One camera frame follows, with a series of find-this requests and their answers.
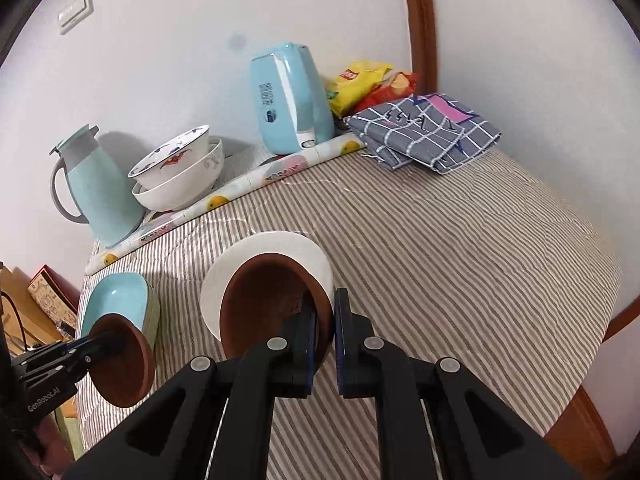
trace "white wall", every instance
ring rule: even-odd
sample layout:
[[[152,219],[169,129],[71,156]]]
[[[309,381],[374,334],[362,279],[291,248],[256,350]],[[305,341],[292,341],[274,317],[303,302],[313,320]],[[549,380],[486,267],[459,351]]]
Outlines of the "white wall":
[[[410,68],[405,0],[94,0],[60,36],[71,1],[43,0],[0,68],[0,259],[78,286],[91,233],[55,211],[48,153],[81,125],[98,124],[128,170],[198,124],[227,151],[259,138],[248,63],[269,46],[308,44],[326,75],[364,58]]]
[[[638,39],[611,0],[435,7],[440,89],[494,122],[502,150],[613,240],[623,271],[616,312],[624,309],[640,294]],[[619,451],[640,430],[638,380],[626,373],[640,369],[640,324],[628,330],[635,337],[603,348],[586,381]]]

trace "bed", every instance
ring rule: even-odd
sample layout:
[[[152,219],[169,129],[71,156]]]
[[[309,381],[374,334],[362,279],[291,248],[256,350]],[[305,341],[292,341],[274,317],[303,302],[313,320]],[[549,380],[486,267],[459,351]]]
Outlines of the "bed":
[[[363,152],[262,187],[151,241],[86,279],[135,271],[158,293],[154,388],[197,355],[224,358],[198,306],[222,251],[267,230],[299,232],[329,256],[337,286],[377,334],[411,355],[461,360],[539,434],[567,406],[602,340],[619,262],[572,208],[493,148],[446,176],[389,171]],[[85,447],[131,410],[79,385]],[[370,400],[338,402],[332,351],[307,400],[279,399],[268,478],[376,478]]]

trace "light switch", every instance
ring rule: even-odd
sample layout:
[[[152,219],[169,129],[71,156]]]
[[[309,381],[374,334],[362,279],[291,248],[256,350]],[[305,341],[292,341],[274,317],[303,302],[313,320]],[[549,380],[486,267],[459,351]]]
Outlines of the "light switch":
[[[58,13],[60,34],[66,34],[92,12],[94,12],[92,0],[73,0]]]
[[[66,6],[58,13],[58,23],[62,27],[86,9],[86,0],[73,0],[71,5]]]

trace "yellow snack bag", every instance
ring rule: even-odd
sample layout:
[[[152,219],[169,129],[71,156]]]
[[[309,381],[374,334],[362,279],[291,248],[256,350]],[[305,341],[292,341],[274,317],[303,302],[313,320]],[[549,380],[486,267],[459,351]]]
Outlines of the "yellow snack bag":
[[[380,84],[393,68],[387,63],[355,61],[326,88],[331,111],[339,118],[359,103],[365,95]]]

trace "bowl rim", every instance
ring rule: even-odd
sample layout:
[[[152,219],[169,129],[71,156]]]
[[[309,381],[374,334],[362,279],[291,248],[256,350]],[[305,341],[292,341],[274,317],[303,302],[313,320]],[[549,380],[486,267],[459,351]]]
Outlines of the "bowl rim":
[[[172,142],[174,142],[174,140],[176,140],[178,137],[181,137],[185,134],[188,133],[195,133],[196,130],[201,129],[202,131],[196,136],[193,137],[193,139],[191,139],[189,142],[187,142],[183,147],[180,148],[180,150],[178,150],[177,152],[173,152],[173,153],[169,153],[165,158],[160,158],[159,160],[156,160],[153,164],[151,164],[150,166],[147,166],[146,168],[144,168],[143,170],[140,171],[135,171],[136,168],[142,164],[145,160],[147,160],[151,155],[153,155],[156,151],[164,148],[165,146],[171,144]],[[142,157],[139,161],[136,162],[135,166],[133,166],[133,168],[131,168],[131,170],[129,171],[129,174],[127,175],[129,178],[137,178],[140,175],[142,175],[143,173],[146,173],[149,170],[152,170],[153,168],[155,168],[158,164],[160,164],[161,162],[166,161],[168,158],[171,158],[172,156],[174,156],[176,153],[180,153],[183,149],[185,149],[187,146],[189,146],[190,144],[193,144],[196,140],[198,140],[200,137],[202,137],[203,135],[207,134],[209,132],[209,125],[208,124],[203,124],[202,126],[196,126],[195,128],[192,128],[190,130],[187,130],[186,132],[183,132],[181,134],[176,135],[175,137],[169,139],[167,142],[163,142],[161,146],[159,146],[158,148],[154,149],[153,151],[147,153],[144,157]]]
[[[142,184],[140,184],[138,181],[136,181],[136,183],[134,184],[133,188],[131,189],[131,193],[133,194],[133,196],[141,196],[144,195],[145,193],[148,193],[150,191],[154,191],[156,189],[160,189],[162,186],[164,186],[165,184],[168,184],[169,182],[171,182],[172,180],[177,179],[179,176],[181,176],[185,171],[190,170],[193,166],[196,166],[197,164],[200,164],[203,160],[205,160],[208,156],[211,156],[211,153],[215,152],[217,149],[219,149],[220,147],[222,147],[222,139],[219,139],[218,137],[209,137],[209,145],[211,145],[213,142],[216,143],[216,145],[211,148],[208,152],[207,155],[203,156],[200,160],[194,162],[193,164],[191,164],[188,168],[184,168],[180,173],[178,173],[177,175],[172,176],[171,178],[165,180],[162,184],[158,184],[155,187],[152,187],[151,189],[146,189],[142,187]]]
[[[108,282],[113,281],[115,279],[121,279],[123,275],[135,275],[137,280],[140,280],[140,278],[142,279],[142,281],[145,283],[146,287],[146,298],[145,298],[145,316],[146,316],[146,310],[148,309],[149,306],[149,297],[150,297],[150,285],[149,282],[146,280],[146,278],[140,274],[139,272],[133,272],[133,271],[128,271],[128,272],[114,272],[113,274],[107,274],[103,279],[101,279],[98,283],[95,284],[94,289],[91,291],[91,294],[89,294],[89,299],[86,302],[86,306],[84,308],[84,313],[82,314],[82,325],[80,327],[80,332],[78,332],[78,336],[80,336],[79,334],[81,334],[82,332],[85,332],[85,320],[86,320],[86,314],[89,311],[89,307],[92,304],[91,303],[91,299],[92,298],[97,298],[97,295],[94,296],[94,293],[96,290],[98,290],[98,288],[100,287],[100,284],[102,282],[105,282],[105,284],[100,287],[100,288],[104,288],[105,286],[108,286]]]

